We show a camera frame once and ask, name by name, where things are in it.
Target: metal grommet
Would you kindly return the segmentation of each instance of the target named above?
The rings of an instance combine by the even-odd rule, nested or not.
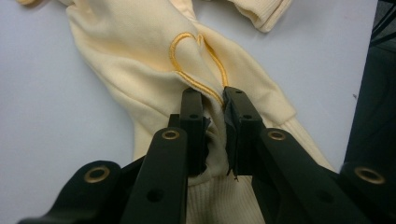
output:
[[[277,132],[277,131],[271,131],[268,133],[268,137],[277,140],[277,141],[282,141],[286,139],[286,135],[283,134],[282,132]]]
[[[110,175],[110,170],[106,166],[97,166],[84,175],[84,180],[87,183],[94,184],[106,179],[108,175]]]
[[[385,177],[382,176],[375,170],[364,166],[358,166],[355,168],[355,174],[362,180],[365,180],[372,184],[381,185],[385,183]]]
[[[163,132],[163,138],[167,140],[174,140],[180,137],[180,133],[177,131],[169,130],[166,132]]]

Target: clothing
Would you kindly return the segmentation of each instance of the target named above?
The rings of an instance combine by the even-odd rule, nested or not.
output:
[[[225,86],[243,90],[267,127],[292,133],[316,162],[332,169],[275,82],[240,46],[200,24],[190,0],[74,0],[67,15],[86,63],[134,122],[134,160],[179,112],[185,89],[205,97],[209,154],[205,172],[189,178],[188,223],[263,223],[251,177],[237,182],[226,176]]]

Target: white table surface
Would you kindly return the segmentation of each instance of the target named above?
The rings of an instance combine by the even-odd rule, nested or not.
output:
[[[339,170],[376,1],[295,0],[266,35],[229,2],[194,4],[202,23],[264,67]],[[64,10],[56,1],[0,7],[0,223],[45,214],[88,162],[132,160],[132,122],[78,54]]]

